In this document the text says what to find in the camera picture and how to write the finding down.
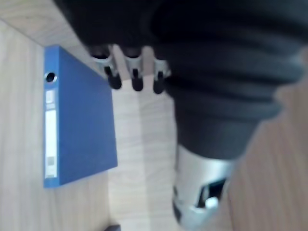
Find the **wooden surface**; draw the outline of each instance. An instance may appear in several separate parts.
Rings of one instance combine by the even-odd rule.
[[[101,231],[107,174],[43,189],[43,48],[0,22],[0,230]]]
[[[172,101],[155,95],[153,78],[134,92],[113,92],[119,166],[108,172],[110,217],[123,231],[179,230],[171,209],[175,161]],[[232,231],[227,198],[207,231]]]
[[[308,81],[283,89],[282,115],[265,123],[233,178],[237,231],[308,230]]]
[[[1,0],[0,19],[42,46],[54,44],[62,46],[80,61],[102,74],[52,0]],[[118,47],[114,52],[122,78],[128,79],[122,52]],[[144,74],[148,75],[153,71],[152,50],[144,49],[143,56]]]

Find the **binder ring hole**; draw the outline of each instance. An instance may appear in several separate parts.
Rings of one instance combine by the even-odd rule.
[[[45,75],[46,82],[54,83],[57,80],[57,76],[53,72],[46,73]]]

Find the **blue binder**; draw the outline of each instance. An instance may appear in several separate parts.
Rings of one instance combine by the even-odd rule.
[[[45,50],[44,187],[117,166],[108,83],[59,46]]]

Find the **robotic hand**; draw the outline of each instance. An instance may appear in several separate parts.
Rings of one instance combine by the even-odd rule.
[[[276,89],[303,74],[297,54],[308,39],[308,1],[54,1],[114,89],[121,79],[109,46],[122,48],[136,91],[141,47],[153,47],[154,90],[175,102],[174,213],[184,228],[198,228],[260,122],[279,113]]]

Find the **black fabric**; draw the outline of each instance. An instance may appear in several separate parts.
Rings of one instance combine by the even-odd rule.
[[[178,142],[234,159],[281,106],[276,89],[298,81],[308,0],[55,0],[90,54],[104,44],[151,45],[168,61]]]

